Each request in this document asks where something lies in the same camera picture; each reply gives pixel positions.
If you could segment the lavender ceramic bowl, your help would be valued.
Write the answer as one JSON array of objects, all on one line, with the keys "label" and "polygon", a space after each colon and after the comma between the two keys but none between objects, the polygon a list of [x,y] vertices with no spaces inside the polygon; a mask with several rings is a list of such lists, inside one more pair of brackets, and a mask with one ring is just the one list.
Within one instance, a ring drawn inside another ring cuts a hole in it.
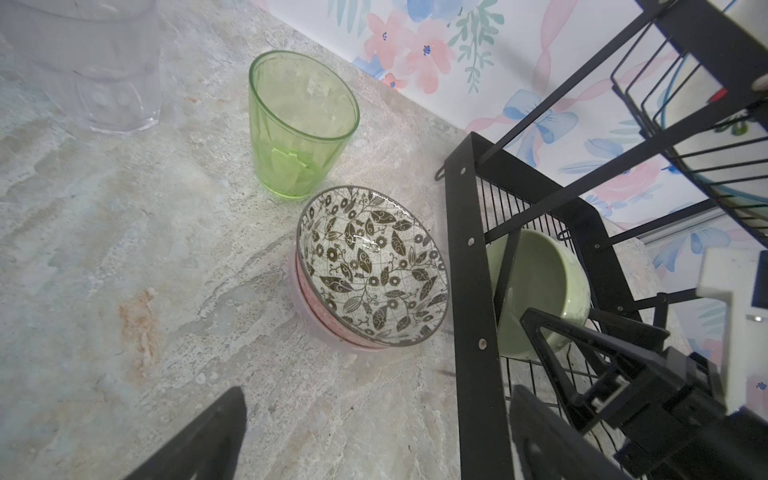
[{"label": "lavender ceramic bowl", "polygon": [[294,306],[299,313],[299,316],[304,320],[309,330],[319,339],[326,344],[331,345],[341,351],[354,354],[369,354],[379,353],[387,350],[387,347],[380,345],[364,346],[355,342],[350,342],[343,336],[339,336],[336,332],[326,326],[320,317],[317,316],[312,309],[310,303],[307,301],[303,290],[301,288],[301,282],[298,272],[298,260],[297,254],[294,253],[292,259],[289,261],[289,279],[292,288],[292,299]]}]

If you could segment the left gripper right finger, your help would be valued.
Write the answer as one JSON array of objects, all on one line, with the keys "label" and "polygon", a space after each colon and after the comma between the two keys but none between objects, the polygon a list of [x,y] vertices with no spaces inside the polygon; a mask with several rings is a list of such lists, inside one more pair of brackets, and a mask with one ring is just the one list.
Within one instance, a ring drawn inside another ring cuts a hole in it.
[{"label": "left gripper right finger", "polygon": [[509,406],[512,439],[526,479],[627,477],[526,387],[515,385]]}]

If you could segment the red white patterned bowl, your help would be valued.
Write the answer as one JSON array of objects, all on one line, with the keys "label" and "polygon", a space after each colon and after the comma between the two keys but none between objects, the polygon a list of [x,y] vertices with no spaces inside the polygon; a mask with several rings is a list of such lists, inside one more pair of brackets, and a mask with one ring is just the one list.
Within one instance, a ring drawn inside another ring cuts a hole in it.
[{"label": "red white patterned bowl", "polygon": [[447,268],[435,241],[375,190],[340,186],[313,197],[299,219],[295,253],[307,301],[350,342],[416,345],[447,314]]}]

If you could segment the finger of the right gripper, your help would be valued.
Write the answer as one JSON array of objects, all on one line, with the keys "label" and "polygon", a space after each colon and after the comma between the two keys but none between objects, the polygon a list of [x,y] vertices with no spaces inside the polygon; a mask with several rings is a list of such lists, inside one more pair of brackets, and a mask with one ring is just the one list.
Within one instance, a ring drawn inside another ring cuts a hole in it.
[{"label": "finger of the right gripper", "polygon": [[599,324],[602,333],[646,350],[661,353],[669,332],[660,327],[591,308],[589,319]]},{"label": "finger of the right gripper", "polygon": [[[592,430],[600,422],[600,410],[620,389],[616,353],[610,349],[613,338],[535,308],[525,311],[520,324],[568,423],[579,432]],[[577,376],[574,355],[556,352],[548,334],[564,338],[570,348],[580,352],[586,367],[583,379]]]}]

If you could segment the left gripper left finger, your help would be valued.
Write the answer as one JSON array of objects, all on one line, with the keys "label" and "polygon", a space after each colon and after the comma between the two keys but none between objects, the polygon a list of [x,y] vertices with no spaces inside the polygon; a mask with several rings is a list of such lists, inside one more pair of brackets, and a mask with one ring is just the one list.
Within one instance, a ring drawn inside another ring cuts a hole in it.
[{"label": "left gripper left finger", "polygon": [[241,387],[228,389],[129,479],[232,479],[247,428]]}]

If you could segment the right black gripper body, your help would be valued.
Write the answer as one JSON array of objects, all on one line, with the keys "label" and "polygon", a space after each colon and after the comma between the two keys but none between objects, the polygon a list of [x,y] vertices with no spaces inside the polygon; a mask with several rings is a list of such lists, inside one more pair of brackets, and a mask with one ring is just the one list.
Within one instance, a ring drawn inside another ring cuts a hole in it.
[{"label": "right black gripper body", "polygon": [[726,406],[717,368],[699,354],[668,349],[639,361],[621,358],[607,388],[591,399],[595,415],[620,430],[614,458],[635,478],[764,479],[767,422],[746,406]]}]

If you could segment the light green ceramic bowl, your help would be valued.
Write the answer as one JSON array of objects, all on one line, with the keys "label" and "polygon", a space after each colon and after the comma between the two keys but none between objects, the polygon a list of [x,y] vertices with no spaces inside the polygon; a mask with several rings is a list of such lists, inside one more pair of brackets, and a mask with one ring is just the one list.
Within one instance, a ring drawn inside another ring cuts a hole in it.
[{"label": "light green ceramic bowl", "polygon": [[582,326],[590,306],[589,282],[576,255],[543,233],[522,230],[498,322],[500,355],[521,360],[538,358],[520,324],[528,308]]}]

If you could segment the clear glass cup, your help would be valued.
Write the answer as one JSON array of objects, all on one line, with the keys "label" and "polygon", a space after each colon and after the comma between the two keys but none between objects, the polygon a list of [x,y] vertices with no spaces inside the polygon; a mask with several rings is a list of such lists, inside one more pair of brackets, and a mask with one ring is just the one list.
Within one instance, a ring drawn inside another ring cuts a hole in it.
[{"label": "clear glass cup", "polygon": [[4,1],[1,33],[78,126],[130,135],[162,106],[155,1]]}]

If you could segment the green glass cup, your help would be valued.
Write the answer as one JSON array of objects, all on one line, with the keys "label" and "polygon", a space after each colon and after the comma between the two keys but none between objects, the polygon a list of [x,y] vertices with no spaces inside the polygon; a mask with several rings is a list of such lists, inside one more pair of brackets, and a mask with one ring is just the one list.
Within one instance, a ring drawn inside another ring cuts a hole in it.
[{"label": "green glass cup", "polygon": [[323,63],[287,50],[259,55],[248,81],[257,179],[282,198],[311,195],[359,126],[352,90]]}]

